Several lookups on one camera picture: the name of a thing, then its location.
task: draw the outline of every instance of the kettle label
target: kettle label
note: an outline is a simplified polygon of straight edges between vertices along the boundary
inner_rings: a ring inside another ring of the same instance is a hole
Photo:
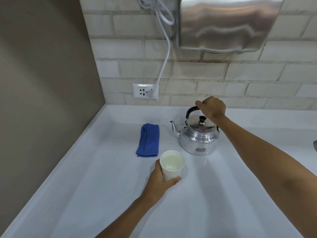
[[[196,151],[197,151],[197,152],[205,152],[206,149],[205,149],[205,148],[197,148]]]

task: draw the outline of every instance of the folded blue cloth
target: folded blue cloth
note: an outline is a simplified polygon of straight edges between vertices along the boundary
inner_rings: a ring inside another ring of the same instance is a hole
[[[159,153],[159,126],[146,123],[141,129],[141,138],[136,154],[138,157],[156,157]]]

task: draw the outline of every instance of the wall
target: wall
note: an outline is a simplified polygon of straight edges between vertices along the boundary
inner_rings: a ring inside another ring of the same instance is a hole
[[[81,0],[81,6],[107,103],[193,106],[214,95],[229,107],[317,110],[317,0],[285,0],[258,52],[173,50],[159,100],[131,94],[132,83],[156,82],[166,55],[156,16],[137,0]]]
[[[1,236],[105,100],[79,0],[0,0],[0,27]]]

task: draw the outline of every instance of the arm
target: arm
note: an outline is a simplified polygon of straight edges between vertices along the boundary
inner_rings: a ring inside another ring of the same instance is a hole
[[[317,177],[287,153],[229,120],[219,99],[210,97],[196,105],[225,133],[295,228],[305,238],[317,237]]]
[[[182,178],[176,177],[165,182],[159,160],[155,162],[155,169],[150,174],[149,180],[139,198],[96,238],[128,238],[142,217],[154,206],[165,192],[177,184]]]

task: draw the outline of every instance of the paper cup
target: paper cup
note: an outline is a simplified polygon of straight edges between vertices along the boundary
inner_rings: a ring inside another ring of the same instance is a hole
[[[169,150],[164,152],[159,163],[162,167],[164,181],[180,176],[182,168],[185,165],[185,159],[180,152]]]

